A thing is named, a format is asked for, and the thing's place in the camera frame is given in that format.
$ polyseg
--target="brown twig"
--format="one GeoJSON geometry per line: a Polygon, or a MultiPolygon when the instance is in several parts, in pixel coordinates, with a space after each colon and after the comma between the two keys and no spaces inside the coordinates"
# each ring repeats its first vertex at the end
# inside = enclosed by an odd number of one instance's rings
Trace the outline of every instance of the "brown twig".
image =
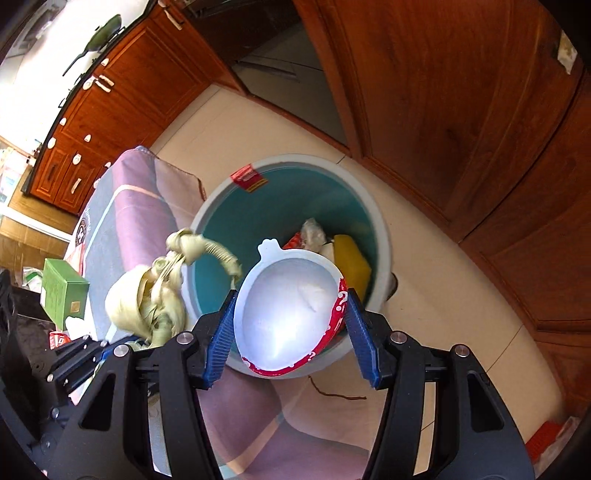
{"type": "Polygon", "coordinates": [[[367,397],[347,397],[346,395],[340,395],[338,393],[325,393],[316,386],[316,384],[314,383],[314,379],[312,378],[311,375],[308,375],[308,378],[310,379],[310,382],[312,382],[312,386],[316,389],[316,391],[320,395],[324,395],[325,397],[339,397],[339,398],[344,398],[345,400],[367,400],[368,399],[367,397]]]}

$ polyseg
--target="white knob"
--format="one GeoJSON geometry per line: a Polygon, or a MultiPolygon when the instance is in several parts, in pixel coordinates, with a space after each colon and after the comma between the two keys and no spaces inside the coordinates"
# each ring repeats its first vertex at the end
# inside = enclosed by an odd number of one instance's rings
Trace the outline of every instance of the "white knob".
{"type": "Polygon", "coordinates": [[[96,77],[94,77],[94,76],[90,77],[87,81],[84,82],[84,84],[82,85],[82,89],[88,90],[90,87],[92,87],[92,84],[94,83],[95,80],[96,80],[96,77]]]}

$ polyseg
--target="drawer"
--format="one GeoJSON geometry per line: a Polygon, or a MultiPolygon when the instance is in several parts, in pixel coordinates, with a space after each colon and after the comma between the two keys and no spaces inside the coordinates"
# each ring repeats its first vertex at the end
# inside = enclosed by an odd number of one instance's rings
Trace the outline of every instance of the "drawer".
{"type": "Polygon", "coordinates": [[[101,167],[89,161],[70,163],[55,199],[55,206],[71,213],[78,213],[99,174],[101,167]]]}
{"type": "Polygon", "coordinates": [[[31,193],[35,197],[46,202],[54,202],[70,162],[69,157],[72,155],[69,146],[68,142],[56,142],[52,149],[46,150],[31,188],[31,193]]]}

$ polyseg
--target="yellow sponge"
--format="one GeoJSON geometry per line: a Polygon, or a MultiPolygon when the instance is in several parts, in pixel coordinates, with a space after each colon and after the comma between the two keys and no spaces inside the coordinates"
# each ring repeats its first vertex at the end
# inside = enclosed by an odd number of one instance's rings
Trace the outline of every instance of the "yellow sponge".
{"type": "Polygon", "coordinates": [[[335,265],[345,277],[348,288],[354,288],[361,301],[365,300],[371,267],[349,235],[335,235],[335,265]]]}

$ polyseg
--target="metal screw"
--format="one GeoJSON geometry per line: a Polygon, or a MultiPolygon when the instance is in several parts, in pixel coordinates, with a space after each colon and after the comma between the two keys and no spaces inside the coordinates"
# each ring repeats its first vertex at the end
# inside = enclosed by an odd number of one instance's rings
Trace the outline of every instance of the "metal screw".
{"type": "Polygon", "coordinates": [[[113,354],[118,357],[127,355],[127,352],[129,352],[129,346],[125,345],[124,343],[117,345],[113,350],[113,354]]]}
{"type": "Polygon", "coordinates": [[[470,355],[470,349],[466,345],[456,345],[453,351],[457,356],[461,356],[462,358],[466,358],[470,355]]]}
{"type": "Polygon", "coordinates": [[[181,332],[177,336],[177,342],[181,345],[188,345],[193,341],[193,334],[191,332],[181,332]]]}
{"type": "Polygon", "coordinates": [[[392,332],[390,333],[390,340],[392,340],[394,343],[398,343],[399,345],[406,342],[408,340],[408,337],[406,336],[406,333],[404,332],[392,332]]]}

